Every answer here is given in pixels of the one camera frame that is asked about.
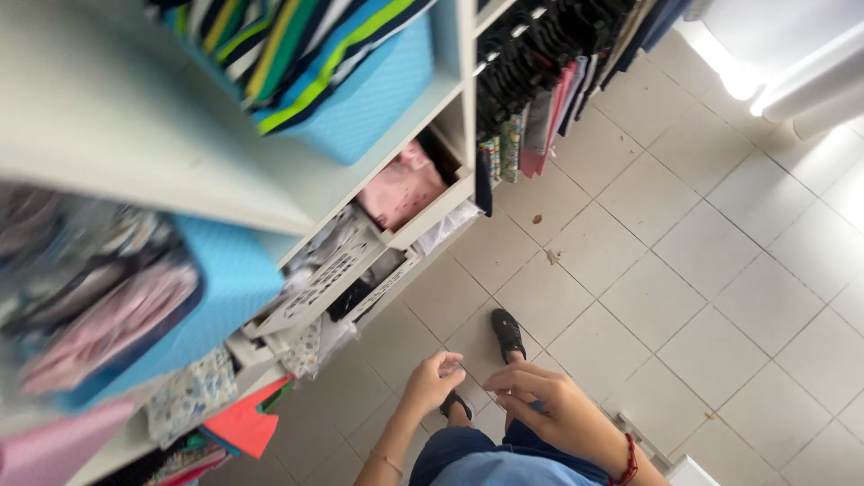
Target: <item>dead leaf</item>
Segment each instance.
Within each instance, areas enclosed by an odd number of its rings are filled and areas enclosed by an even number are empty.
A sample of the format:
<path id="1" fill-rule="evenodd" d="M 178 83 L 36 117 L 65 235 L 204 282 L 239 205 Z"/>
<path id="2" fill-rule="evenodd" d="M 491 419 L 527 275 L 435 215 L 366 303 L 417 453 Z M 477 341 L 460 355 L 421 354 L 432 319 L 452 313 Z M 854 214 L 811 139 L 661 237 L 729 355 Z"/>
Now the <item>dead leaf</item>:
<path id="1" fill-rule="evenodd" d="M 555 252 L 552 250 L 546 250 L 546 259 L 549 261 L 550 265 L 558 263 L 559 260 L 558 255 L 555 255 Z"/>

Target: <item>black sandal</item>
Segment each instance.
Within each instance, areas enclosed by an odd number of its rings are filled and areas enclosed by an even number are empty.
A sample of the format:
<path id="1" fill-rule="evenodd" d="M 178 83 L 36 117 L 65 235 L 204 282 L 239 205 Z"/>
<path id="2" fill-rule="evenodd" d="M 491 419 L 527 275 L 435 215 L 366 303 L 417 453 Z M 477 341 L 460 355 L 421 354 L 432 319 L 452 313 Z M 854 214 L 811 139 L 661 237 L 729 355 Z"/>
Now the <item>black sandal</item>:
<path id="1" fill-rule="evenodd" d="M 493 310 L 492 329 L 498 338 L 498 344 L 501 346 L 501 358 L 504 360 L 504 364 L 510 364 L 507 361 L 507 353 L 510 351 L 519 351 L 522 353 L 522 357 L 528 361 L 525 346 L 522 344 L 522 332 L 519 330 L 519 323 L 510 315 L 510 312 L 504 309 Z"/>
<path id="2" fill-rule="evenodd" d="M 473 420 L 474 410 L 472 410 L 471 407 L 467 403 L 465 403 L 465 400 L 463 400 L 461 396 L 456 394 L 456 390 L 451 391 L 450 394 L 447 395 L 447 398 L 444 399 L 444 403 L 442 403 L 441 406 L 438 407 L 438 411 L 441 412 L 441 415 L 443 415 L 447 419 L 450 419 L 450 406 L 452 406 L 457 401 L 462 405 L 462 408 L 465 409 L 465 414 L 468 416 L 468 421 L 470 422 L 471 420 Z"/>

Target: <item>light blue basket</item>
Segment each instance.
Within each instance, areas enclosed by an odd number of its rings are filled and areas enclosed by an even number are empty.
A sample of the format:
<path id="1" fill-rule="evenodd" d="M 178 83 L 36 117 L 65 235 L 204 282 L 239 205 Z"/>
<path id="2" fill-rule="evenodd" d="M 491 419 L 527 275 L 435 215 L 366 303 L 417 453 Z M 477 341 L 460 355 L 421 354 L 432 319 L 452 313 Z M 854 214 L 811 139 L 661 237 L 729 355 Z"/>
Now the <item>light blue basket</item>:
<path id="1" fill-rule="evenodd" d="M 280 131 L 301 138 L 342 165 L 354 165 L 432 81 L 429 13 L 369 57 L 303 123 Z"/>
<path id="2" fill-rule="evenodd" d="M 204 285 L 197 306 L 141 358 L 122 371 L 99 372 L 54 403 L 83 412 L 101 400 L 197 361 L 248 321 L 282 289 L 276 266 L 251 232 L 216 221 L 174 216 Z"/>

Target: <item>denim shorts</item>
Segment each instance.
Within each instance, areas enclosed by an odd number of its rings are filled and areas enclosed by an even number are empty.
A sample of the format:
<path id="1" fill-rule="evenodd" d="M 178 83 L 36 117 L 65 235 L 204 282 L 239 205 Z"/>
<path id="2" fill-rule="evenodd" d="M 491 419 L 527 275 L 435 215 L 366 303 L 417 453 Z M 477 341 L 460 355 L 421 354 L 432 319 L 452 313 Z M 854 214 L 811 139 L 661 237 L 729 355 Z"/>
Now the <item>denim shorts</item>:
<path id="1" fill-rule="evenodd" d="M 537 411 L 543 407 L 540 400 L 530 405 Z M 546 444 L 527 425 L 513 419 L 502 445 L 495 445 L 485 433 L 471 427 L 445 427 L 432 434 L 414 463 L 409 486 L 429 486 L 444 468 L 468 454 L 495 451 L 546 457 L 564 464 L 590 481 L 607 483 L 606 472 L 600 467 Z"/>

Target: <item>foot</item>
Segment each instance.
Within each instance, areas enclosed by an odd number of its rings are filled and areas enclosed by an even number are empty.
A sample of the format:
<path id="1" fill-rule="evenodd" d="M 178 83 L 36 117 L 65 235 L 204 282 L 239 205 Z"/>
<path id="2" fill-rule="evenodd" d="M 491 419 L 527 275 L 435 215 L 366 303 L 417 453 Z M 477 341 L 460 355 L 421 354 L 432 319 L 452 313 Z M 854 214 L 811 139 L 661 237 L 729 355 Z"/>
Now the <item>foot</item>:
<path id="1" fill-rule="evenodd" d="M 525 346 L 522 344 L 522 332 L 519 330 L 519 323 L 510 315 L 510 312 L 504 309 L 493 310 L 492 329 L 498 338 L 498 344 L 501 346 L 501 358 L 505 364 L 511 363 L 507 359 L 507 354 L 511 351 L 518 351 L 522 354 L 523 359 L 528 359 L 525 354 Z"/>
<path id="2" fill-rule="evenodd" d="M 441 412 L 441 415 L 450 420 L 450 412 L 453 408 L 463 409 L 465 411 L 465 416 L 468 417 L 468 421 L 470 422 L 473 420 L 474 411 L 471 409 L 470 405 L 465 403 L 465 400 L 463 400 L 461 396 L 456 394 L 455 390 L 450 392 L 450 395 L 447 395 L 447 398 L 444 400 L 444 403 L 438 407 L 438 410 Z"/>

